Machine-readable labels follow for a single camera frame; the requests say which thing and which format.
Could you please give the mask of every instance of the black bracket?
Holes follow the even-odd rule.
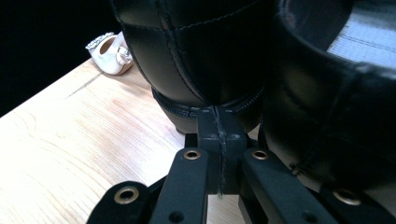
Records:
[[[274,153],[248,138],[232,111],[204,108],[197,122],[168,176],[150,187],[131,181],[114,186],[88,223],[206,223],[208,194],[239,194],[246,223],[396,223],[362,192],[305,188]],[[346,203],[351,197],[359,204]],[[370,219],[356,217],[368,211],[363,217]]]

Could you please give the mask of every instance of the quilted leather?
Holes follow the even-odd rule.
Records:
[[[326,52],[352,3],[278,1],[264,135],[295,174],[352,189],[393,188],[387,196],[392,203],[396,71]]]
[[[261,117],[271,8],[262,0],[113,0],[154,97],[183,133],[200,107],[225,105],[248,131]]]

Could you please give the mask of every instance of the white shoe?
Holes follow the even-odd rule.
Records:
[[[123,33],[107,33],[91,41],[85,49],[91,54],[99,68],[110,75],[121,75],[134,65]]]

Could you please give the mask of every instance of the light wood surface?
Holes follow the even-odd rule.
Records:
[[[88,60],[0,118],[0,223],[85,223],[112,186],[165,176],[183,142],[136,66]],[[209,196],[208,223],[243,223],[237,196]]]

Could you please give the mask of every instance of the dark background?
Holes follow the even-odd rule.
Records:
[[[0,6],[0,116],[91,56],[85,46],[117,33],[108,0],[6,0]]]

